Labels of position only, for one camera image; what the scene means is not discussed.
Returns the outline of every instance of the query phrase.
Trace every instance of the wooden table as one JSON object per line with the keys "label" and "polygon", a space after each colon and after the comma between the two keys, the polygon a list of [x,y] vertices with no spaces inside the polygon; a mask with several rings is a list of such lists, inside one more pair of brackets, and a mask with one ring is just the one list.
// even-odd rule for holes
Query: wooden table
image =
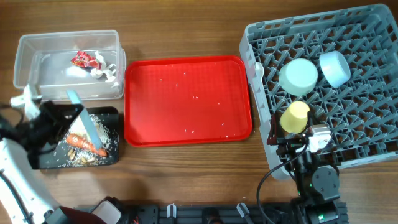
{"label": "wooden table", "polygon": [[[19,38],[24,34],[114,29],[127,63],[150,58],[239,55],[246,25],[290,16],[373,4],[377,1],[37,1],[0,4],[0,100],[18,95],[12,84]],[[398,2],[384,1],[398,16]],[[115,106],[123,100],[91,101]],[[121,142],[113,166],[35,171],[64,206],[93,205],[107,195],[134,203],[177,205],[255,203],[268,164],[253,108],[253,133],[245,141],[135,148]],[[352,223],[398,222],[398,161],[341,171],[340,192]],[[287,202],[293,181],[267,180],[262,199]],[[0,208],[0,223],[10,223]]]}

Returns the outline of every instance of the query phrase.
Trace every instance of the red candy wrapper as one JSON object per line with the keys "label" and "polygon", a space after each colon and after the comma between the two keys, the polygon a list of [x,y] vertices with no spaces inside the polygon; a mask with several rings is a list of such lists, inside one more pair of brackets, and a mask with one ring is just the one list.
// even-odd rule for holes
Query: red candy wrapper
{"label": "red candy wrapper", "polygon": [[86,52],[78,51],[76,56],[71,60],[74,65],[79,66],[80,68],[96,68],[101,69],[101,63],[97,62],[97,60],[90,56]]}

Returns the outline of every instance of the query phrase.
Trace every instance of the black tray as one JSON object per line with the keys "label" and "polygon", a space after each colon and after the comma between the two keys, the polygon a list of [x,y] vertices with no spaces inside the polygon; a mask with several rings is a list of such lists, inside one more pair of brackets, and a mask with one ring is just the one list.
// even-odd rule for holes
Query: black tray
{"label": "black tray", "polygon": [[119,160],[119,112],[112,106],[104,106],[97,108],[87,108],[89,114],[96,115],[101,121],[104,127],[109,129],[108,135],[111,140],[110,146],[105,149],[108,153],[107,157],[101,157],[94,155],[98,163],[96,164],[79,164],[77,161],[70,161],[68,152],[70,149],[74,149],[75,152],[81,149],[68,145],[65,142],[65,138],[68,133],[65,134],[64,138],[58,143],[54,151],[46,154],[42,154],[38,158],[38,165],[31,163],[33,169],[53,169],[62,167],[82,167],[82,166],[105,166],[115,164]]}

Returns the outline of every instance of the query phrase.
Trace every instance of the gray plastic crate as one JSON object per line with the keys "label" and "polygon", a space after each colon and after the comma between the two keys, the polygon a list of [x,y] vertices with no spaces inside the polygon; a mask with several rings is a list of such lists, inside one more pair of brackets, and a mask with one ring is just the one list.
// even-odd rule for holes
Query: gray plastic crate
{"label": "gray plastic crate", "polygon": [[[398,157],[398,28],[383,4],[257,22],[246,27],[239,45],[246,74],[260,116],[260,133],[269,168],[279,157],[266,144],[270,118],[282,114],[291,102],[308,103],[315,116],[332,130],[333,148],[318,156],[347,168]],[[319,65],[319,55],[337,50],[347,59],[351,79],[331,87]],[[315,89],[293,96],[279,85],[279,70],[296,58],[311,60],[318,68]],[[263,77],[255,63],[262,64]],[[289,177],[282,168],[276,179]]]}

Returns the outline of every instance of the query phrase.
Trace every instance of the carrot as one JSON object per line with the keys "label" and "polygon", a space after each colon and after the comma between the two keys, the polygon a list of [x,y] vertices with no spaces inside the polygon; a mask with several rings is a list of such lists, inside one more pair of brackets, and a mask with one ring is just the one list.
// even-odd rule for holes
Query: carrot
{"label": "carrot", "polygon": [[106,157],[107,153],[105,149],[96,150],[93,143],[83,139],[81,136],[77,134],[69,134],[67,137],[67,143],[71,146],[78,147],[80,149],[89,150],[92,153],[98,154],[100,156]]}

